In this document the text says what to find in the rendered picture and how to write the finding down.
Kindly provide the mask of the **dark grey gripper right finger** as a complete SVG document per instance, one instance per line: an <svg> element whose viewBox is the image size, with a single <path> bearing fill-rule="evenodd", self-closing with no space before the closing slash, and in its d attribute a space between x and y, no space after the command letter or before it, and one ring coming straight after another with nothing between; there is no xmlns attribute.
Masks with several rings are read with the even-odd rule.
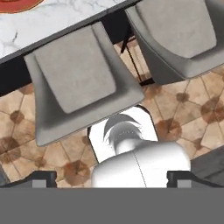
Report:
<svg viewBox="0 0 224 224"><path fill-rule="evenodd" d="M200 188L200 187L218 187L223 188L223 185L218 185L207 180L198 178L190 171L168 171L167 187L170 188Z"/></svg>

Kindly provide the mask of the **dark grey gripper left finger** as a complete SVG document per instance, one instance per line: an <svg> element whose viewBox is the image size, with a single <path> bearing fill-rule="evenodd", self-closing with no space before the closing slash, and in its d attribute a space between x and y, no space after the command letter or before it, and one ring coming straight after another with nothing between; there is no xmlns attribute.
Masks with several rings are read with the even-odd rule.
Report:
<svg viewBox="0 0 224 224"><path fill-rule="evenodd" d="M56 178L56 171L34 171L23 179L6 185L1 185L1 188L56 188Z"/></svg>

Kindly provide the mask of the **marble top dining counter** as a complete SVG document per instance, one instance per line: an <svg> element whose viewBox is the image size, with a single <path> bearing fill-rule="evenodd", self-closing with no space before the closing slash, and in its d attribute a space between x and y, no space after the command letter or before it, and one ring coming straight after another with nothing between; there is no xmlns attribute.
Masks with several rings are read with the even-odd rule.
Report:
<svg viewBox="0 0 224 224"><path fill-rule="evenodd" d="M141 0L44 0L15 14L0 13L0 97L32 82L25 57L32 56L47 84L84 86L112 77L94 28L102 19Z"/></svg>

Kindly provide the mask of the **orange red plate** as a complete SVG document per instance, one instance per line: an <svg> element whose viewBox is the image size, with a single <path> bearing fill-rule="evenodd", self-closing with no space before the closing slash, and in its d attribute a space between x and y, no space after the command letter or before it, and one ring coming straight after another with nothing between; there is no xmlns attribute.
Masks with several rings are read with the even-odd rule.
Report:
<svg viewBox="0 0 224 224"><path fill-rule="evenodd" d="M19 13L28 11L44 0L0 0L0 13Z"/></svg>

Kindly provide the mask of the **dark grey cabinet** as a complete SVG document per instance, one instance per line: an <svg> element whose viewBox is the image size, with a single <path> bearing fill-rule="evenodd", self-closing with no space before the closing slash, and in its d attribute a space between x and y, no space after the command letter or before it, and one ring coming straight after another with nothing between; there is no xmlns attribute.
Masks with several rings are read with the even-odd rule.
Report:
<svg viewBox="0 0 224 224"><path fill-rule="evenodd" d="M191 171L200 179L224 186L224 145L194 158Z"/></svg>

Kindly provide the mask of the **white and black round thing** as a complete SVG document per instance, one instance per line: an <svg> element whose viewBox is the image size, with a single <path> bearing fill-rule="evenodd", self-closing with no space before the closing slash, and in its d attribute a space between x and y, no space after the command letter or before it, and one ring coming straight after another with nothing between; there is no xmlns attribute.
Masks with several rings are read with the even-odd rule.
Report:
<svg viewBox="0 0 224 224"><path fill-rule="evenodd" d="M180 144L158 139L150 112L137 105L87 129L97 159L94 188L165 188L167 172L191 170Z"/></svg>

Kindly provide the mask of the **grey upholstered stool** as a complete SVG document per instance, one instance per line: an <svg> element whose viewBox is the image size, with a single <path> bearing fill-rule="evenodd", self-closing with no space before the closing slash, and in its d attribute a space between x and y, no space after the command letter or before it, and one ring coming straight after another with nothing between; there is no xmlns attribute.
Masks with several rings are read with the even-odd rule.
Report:
<svg viewBox="0 0 224 224"><path fill-rule="evenodd" d="M34 88L38 146L57 142L144 99L101 22L41 46L24 61Z"/></svg>
<svg viewBox="0 0 224 224"><path fill-rule="evenodd" d="M125 13L157 84L224 65L224 0L141 0Z"/></svg>

